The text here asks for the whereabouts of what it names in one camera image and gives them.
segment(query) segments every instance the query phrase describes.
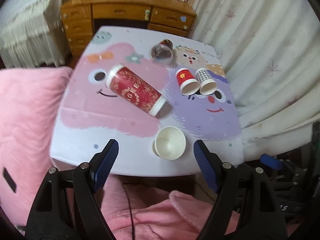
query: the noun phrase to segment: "drawer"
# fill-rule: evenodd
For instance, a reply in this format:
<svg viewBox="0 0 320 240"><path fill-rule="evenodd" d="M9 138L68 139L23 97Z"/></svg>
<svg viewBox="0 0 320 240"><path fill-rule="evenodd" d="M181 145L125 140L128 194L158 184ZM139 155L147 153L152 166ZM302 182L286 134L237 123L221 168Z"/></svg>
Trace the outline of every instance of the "drawer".
<svg viewBox="0 0 320 240"><path fill-rule="evenodd" d="M188 31L192 25L193 16L180 12L154 7L151 13L152 23L158 23Z"/></svg>
<svg viewBox="0 0 320 240"><path fill-rule="evenodd" d="M91 19L80 21L64 21L64 29L68 36L78 33L92 33Z"/></svg>
<svg viewBox="0 0 320 240"><path fill-rule="evenodd" d="M68 35L68 42L69 46L86 46L92 39L92 34L91 33L85 33L85 34L80 34L80 35Z"/></svg>
<svg viewBox="0 0 320 240"><path fill-rule="evenodd" d="M186 37L188 35L187 31L183 31L177 28L172 28L164 25L154 24L154 23L149 23L148 29L158 31L158 32L171 33L171 34L182 36L182 37Z"/></svg>
<svg viewBox="0 0 320 240"><path fill-rule="evenodd" d="M80 57L82 55L82 53L84 52L86 47L87 47L86 45L72 46L72 47L70 47L71 53L72 53L72 55L74 57Z"/></svg>
<svg viewBox="0 0 320 240"><path fill-rule="evenodd" d="M76 19L91 19L90 5L64 8L61 10L61 17L64 21Z"/></svg>
<svg viewBox="0 0 320 240"><path fill-rule="evenodd" d="M93 4L94 19L127 19L148 21L151 6L135 4Z"/></svg>

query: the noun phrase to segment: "blue rubber fingertip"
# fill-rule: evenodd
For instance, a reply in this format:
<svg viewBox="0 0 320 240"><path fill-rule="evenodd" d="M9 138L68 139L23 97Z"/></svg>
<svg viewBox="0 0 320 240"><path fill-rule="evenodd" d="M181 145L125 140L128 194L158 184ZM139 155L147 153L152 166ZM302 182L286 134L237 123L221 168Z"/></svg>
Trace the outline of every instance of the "blue rubber fingertip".
<svg viewBox="0 0 320 240"><path fill-rule="evenodd" d="M204 176L205 182L210 189L217 193L218 184L216 180L216 173L214 172L214 169L210 165L207 157L204 155L204 152L197 142L195 142L193 145L193 153L200 167L202 175Z"/></svg>
<svg viewBox="0 0 320 240"><path fill-rule="evenodd" d="M284 167L282 161L277 160L267 154L261 155L260 162L276 171L282 170Z"/></svg>
<svg viewBox="0 0 320 240"><path fill-rule="evenodd" d="M118 156L118 153L119 144L117 141L114 141L94 175L93 189L95 191L97 191L100 188L103 188L104 184L106 183L107 177L112 169L112 166Z"/></svg>

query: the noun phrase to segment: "desk top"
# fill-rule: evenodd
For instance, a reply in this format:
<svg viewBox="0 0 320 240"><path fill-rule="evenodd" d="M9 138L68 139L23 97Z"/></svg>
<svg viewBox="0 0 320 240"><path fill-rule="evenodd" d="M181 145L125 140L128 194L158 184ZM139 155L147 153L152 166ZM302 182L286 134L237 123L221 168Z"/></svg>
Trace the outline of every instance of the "desk top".
<svg viewBox="0 0 320 240"><path fill-rule="evenodd" d="M61 9L70 8L78 5L88 5L94 3L128 3L128 4L140 4L151 5L170 10L175 10L188 15L196 16L193 8L186 2L177 0L69 0L65 2Z"/></svg>
<svg viewBox="0 0 320 240"><path fill-rule="evenodd" d="M181 65L165 67L150 60L151 47L164 39L173 42L176 62L191 72L207 67L222 96L182 96L175 76ZM195 58L192 64L184 54ZM163 107L155 118L117 97L105 86L105 79L108 70L119 63L160 91L172 107ZM152 152L156 133L166 126L178 127L186 136L187 148L177 160L164 160ZM169 177L198 173L193 154L197 139L223 162L242 163L240 124L214 49L167 33L101 27L80 58L61 101L50 155L77 166L102 151L111 138L119 142L114 174Z"/></svg>

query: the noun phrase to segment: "red cartoon nose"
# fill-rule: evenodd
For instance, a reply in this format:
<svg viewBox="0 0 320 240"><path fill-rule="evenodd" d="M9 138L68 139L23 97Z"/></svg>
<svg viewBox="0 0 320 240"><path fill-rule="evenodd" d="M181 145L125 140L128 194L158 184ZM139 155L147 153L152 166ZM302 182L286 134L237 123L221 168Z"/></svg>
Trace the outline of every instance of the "red cartoon nose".
<svg viewBox="0 0 320 240"><path fill-rule="evenodd" d="M214 97L213 96L208 96L208 100L210 103L214 104Z"/></svg>

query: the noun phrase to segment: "cartoon mouth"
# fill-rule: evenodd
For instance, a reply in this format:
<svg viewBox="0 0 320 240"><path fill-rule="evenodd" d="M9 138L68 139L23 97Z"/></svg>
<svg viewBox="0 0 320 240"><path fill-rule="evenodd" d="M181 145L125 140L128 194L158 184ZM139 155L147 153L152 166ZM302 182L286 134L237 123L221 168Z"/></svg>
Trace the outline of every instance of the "cartoon mouth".
<svg viewBox="0 0 320 240"><path fill-rule="evenodd" d="M102 91L102 89L100 89L99 91L97 91L97 94L103 95L103 96L105 96L105 97L111 97L111 98L116 98L116 97L118 97L118 96L115 96L115 95L106 95L106 94L102 93L101 91Z"/></svg>
<svg viewBox="0 0 320 240"><path fill-rule="evenodd" d="M224 110L221 107L218 110L210 110L210 109L207 109L207 110L211 113L224 112Z"/></svg>

